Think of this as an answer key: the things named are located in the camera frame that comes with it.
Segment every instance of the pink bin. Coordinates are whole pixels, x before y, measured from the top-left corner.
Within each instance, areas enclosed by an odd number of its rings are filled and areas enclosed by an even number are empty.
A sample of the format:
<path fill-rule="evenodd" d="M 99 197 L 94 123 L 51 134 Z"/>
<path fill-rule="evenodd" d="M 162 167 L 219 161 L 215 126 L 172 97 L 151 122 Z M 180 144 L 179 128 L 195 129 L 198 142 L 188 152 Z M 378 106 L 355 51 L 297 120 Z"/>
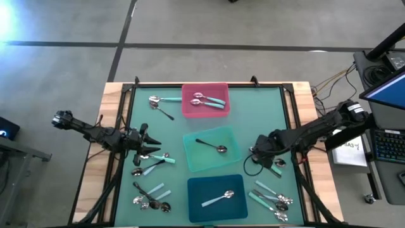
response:
<path fill-rule="evenodd" d="M 201 92 L 206 97 L 221 99 L 226 102 L 225 108 L 214 108 L 204 104 L 193 105 L 190 103 L 195 97 L 195 92 Z M 206 98 L 203 102 L 215 103 Z M 229 114 L 229 91 L 226 83 L 184 84 L 182 86 L 182 113 L 187 118 L 225 117 Z"/>

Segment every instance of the wooden table frame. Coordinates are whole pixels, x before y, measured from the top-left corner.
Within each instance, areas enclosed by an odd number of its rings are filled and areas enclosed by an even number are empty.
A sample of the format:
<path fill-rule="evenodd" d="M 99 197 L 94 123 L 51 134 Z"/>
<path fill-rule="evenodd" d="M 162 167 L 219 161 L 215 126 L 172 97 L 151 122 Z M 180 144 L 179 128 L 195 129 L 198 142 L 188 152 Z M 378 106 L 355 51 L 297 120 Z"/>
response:
<path fill-rule="evenodd" d="M 123 127 L 123 118 L 126 119 L 125 123 L 130 123 L 132 114 L 132 105 L 134 101 L 136 87 L 178 87 L 186 83 L 207 83 L 207 82 L 137 82 L 134 83 L 107 83 L 104 89 L 103 99 L 99 114 L 103 114 L 103 126 L 115 127 L 120 129 Z M 227 82 L 230 86 L 244 86 L 255 87 L 254 82 Z M 308 82 L 260 82 L 259 86 L 275 86 L 284 89 L 284 96 L 282 102 L 285 109 L 285 117 L 287 120 L 287 127 L 293 129 L 299 127 L 301 124 L 306 124 L 316 118 L 315 105 Z M 92 143 L 88 156 L 91 156 L 98 151 L 102 150 L 101 146 Z M 106 187 L 111 176 L 115 171 L 122 171 L 123 159 L 116 161 L 114 154 L 107 152 L 101 153 L 92 158 L 84 165 L 82 178 L 78 187 L 77 195 L 73 203 L 72 213 L 70 215 L 69 224 L 77 222 L 85 216 L 91 209 L 93 204 L 97 201 L 103 189 Z M 308 182 L 315 189 L 317 195 L 320 197 L 325 206 L 332 212 L 332 214 L 342 220 L 342 212 L 340 210 L 339 200 L 335 185 L 333 182 L 332 171 L 328 162 L 327 154 L 323 151 L 313 149 L 308 154 L 308 161 L 300 165 L 301 172 L 306 176 Z M 299 195 L 302 199 L 302 208 L 305 222 L 324 222 L 325 219 L 319 214 L 315 208 L 315 204 L 311 201 L 306 191 L 302 188 L 301 184 L 297 182 L 299 188 Z M 103 205 L 99 215 L 94 219 L 94 222 L 114 221 L 116 205 L 118 203 L 118 193 L 120 185 L 108 196 L 107 202 Z"/>

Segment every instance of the black keyboard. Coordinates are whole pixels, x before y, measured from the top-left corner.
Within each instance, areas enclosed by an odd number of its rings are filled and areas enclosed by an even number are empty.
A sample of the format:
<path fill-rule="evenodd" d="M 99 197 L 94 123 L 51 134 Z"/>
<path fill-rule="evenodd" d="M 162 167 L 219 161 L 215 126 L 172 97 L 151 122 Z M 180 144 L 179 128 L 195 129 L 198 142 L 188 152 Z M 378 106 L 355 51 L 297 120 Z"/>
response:
<path fill-rule="evenodd" d="M 373 137 L 377 160 L 405 163 L 405 132 L 374 130 Z"/>

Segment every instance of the desk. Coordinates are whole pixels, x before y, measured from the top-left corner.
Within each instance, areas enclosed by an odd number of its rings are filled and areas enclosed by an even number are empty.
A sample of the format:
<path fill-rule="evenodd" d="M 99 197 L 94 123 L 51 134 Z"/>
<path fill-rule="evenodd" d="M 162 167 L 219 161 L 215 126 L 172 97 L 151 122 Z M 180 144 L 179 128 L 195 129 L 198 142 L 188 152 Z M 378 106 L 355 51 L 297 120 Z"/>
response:
<path fill-rule="evenodd" d="M 246 82 L 232 82 L 233 84 L 246 84 Z M 261 84 L 282 84 L 290 83 L 294 87 L 295 100 L 297 104 L 297 110 L 301 125 L 306 124 L 317 118 L 315 105 L 313 103 L 311 90 L 308 82 L 261 82 Z M 142 84 L 162 84 L 162 83 L 140 83 Z M 104 89 L 103 98 L 101 101 L 101 107 L 99 114 L 103 114 L 103 126 L 114 126 L 117 117 L 118 104 L 120 102 L 120 96 L 123 83 L 107 83 Z M 125 105 L 123 108 L 123 116 L 126 117 L 128 110 L 129 97 L 124 100 Z M 294 112 L 290 99 L 286 99 L 290 124 L 292 127 L 296 126 L 294 121 Z M 101 150 L 100 145 L 92 144 L 89 150 L 89 156 L 97 153 Z M 106 168 L 108 164 L 108 153 L 102 153 L 90 160 L 85 168 L 82 181 L 79 185 L 79 190 L 76 198 L 76 202 L 73 205 L 71 221 L 80 220 L 93 206 L 98 199 L 101 191 L 103 190 L 104 178 L 106 175 Z M 335 184 L 333 182 L 332 172 L 328 162 L 327 154 L 322 151 L 313 150 L 308 155 L 309 164 L 311 167 L 311 175 L 313 178 L 313 184 L 315 191 L 321 198 L 322 202 L 333 213 L 335 217 L 340 220 L 342 218 L 342 212 L 337 197 Z M 115 171 L 117 164 L 114 162 L 113 172 Z M 104 220 L 109 220 L 111 201 L 113 194 L 110 194 L 106 204 L 106 211 L 104 214 Z M 304 193 L 306 201 L 306 212 L 308 213 L 308 220 L 313 221 L 315 216 L 312 213 L 311 201 Z"/>

